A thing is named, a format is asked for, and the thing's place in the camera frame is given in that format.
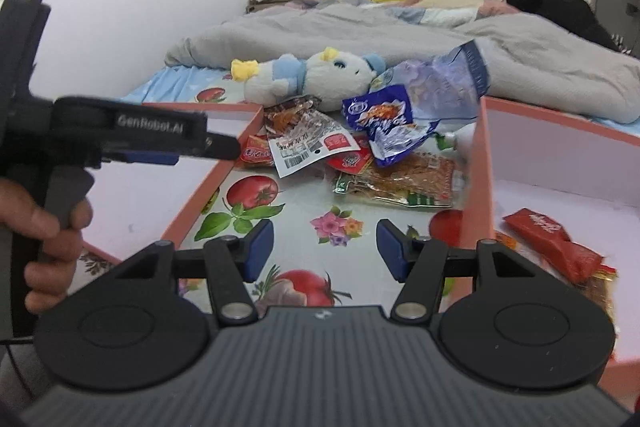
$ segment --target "gray blanket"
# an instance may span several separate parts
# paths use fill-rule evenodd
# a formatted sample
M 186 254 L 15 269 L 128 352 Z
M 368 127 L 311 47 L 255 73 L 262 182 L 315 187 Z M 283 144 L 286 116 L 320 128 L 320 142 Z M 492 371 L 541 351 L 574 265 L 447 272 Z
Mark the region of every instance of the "gray blanket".
M 185 38 L 165 62 L 228 69 L 234 58 L 265 62 L 285 53 L 309 58 L 332 46 L 360 55 L 375 52 L 393 66 L 446 54 L 471 39 L 487 63 L 491 95 L 621 123 L 640 117 L 640 61 L 528 14 L 443 29 L 340 2 L 306 11 L 276 7 Z

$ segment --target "ribbed gray surface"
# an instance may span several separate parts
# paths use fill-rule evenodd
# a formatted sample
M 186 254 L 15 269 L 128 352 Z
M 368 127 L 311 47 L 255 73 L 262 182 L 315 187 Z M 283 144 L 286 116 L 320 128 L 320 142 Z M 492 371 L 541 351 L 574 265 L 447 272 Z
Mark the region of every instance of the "ribbed gray surface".
M 223 331 L 167 384 L 126 396 L 57 387 L 24 419 L 34 427 L 618 427 L 627 416 L 594 387 L 553 397 L 483 387 L 452 369 L 426 331 L 396 327 L 377 307 L 345 307 L 271 309 L 258 325 Z

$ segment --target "white plush toy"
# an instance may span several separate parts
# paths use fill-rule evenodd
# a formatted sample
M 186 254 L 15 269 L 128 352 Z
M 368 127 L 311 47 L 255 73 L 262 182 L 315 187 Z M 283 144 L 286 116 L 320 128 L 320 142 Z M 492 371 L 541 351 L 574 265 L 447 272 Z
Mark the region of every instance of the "white plush toy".
M 247 102 L 270 107 L 297 94 L 312 94 L 322 100 L 319 109 L 323 112 L 339 110 L 343 99 L 365 94 L 385 69 L 378 55 L 358 57 L 333 48 L 309 60 L 287 54 L 261 64 L 255 60 L 231 63 L 232 78 L 245 82 Z

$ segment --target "yellow bow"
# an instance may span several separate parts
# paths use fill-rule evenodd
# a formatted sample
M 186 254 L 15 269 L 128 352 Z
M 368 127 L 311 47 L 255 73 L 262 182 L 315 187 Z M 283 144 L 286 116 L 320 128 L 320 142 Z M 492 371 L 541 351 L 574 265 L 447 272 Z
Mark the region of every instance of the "yellow bow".
M 320 60 L 334 60 L 335 57 L 338 56 L 340 52 L 335 49 L 335 48 L 326 48 L 321 54 L 320 54 Z
M 255 76 L 260 71 L 260 66 L 257 60 L 248 60 L 243 62 L 235 58 L 231 62 L 231 78 L 236 82 L 246 82 L 252 76 Z

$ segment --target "finger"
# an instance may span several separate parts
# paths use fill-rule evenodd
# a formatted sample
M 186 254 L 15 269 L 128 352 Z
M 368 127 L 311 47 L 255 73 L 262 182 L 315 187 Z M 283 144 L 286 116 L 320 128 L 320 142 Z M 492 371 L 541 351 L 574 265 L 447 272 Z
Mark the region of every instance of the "finger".
M 82 253 L 82 233 L 78 230 L 62 230 L 53 239 L 42 244 L 44 253 L 60 261 L 77 261 Z
M 37 292 L 59 295 L 65 293 L 76 272 L 76 263 L 52 261 L 50 263 L 28 263 L 24 268 L 27 286 Z
M 94 219 L 94 210 L 91 208 L 91 203 L 84 199 L 71 211 L 69 224 L 72 229 L 82 230 L 89 226 L 92 219 Z
M 49 239 L 60 231 L 55 216 L 37 206 L 21 185 L 0 178 L 0 224 L 26 237 Z
M 66 297 L 66 294 L 49 295 L 41 292 L 29 292 L 24 299 L 24 305 L 27 310 L 34 315 L 50 310 L 62 301 Z

